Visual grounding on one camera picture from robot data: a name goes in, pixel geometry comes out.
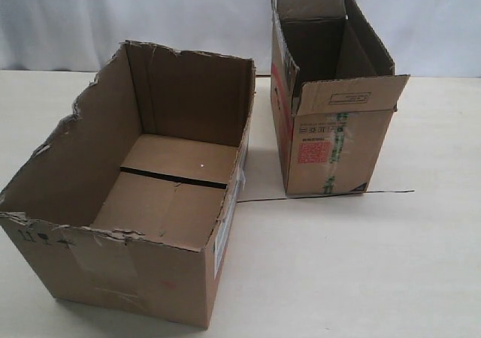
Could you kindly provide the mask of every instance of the white table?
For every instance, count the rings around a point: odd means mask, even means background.
[[[93,74],[0,71],[0,185]],[[284,196],[257,96],[240,200]],[[57,302],[0,230],[0,336],[481,336],[481,79],[412,78],[370,190],[237,206],[207,331]]]

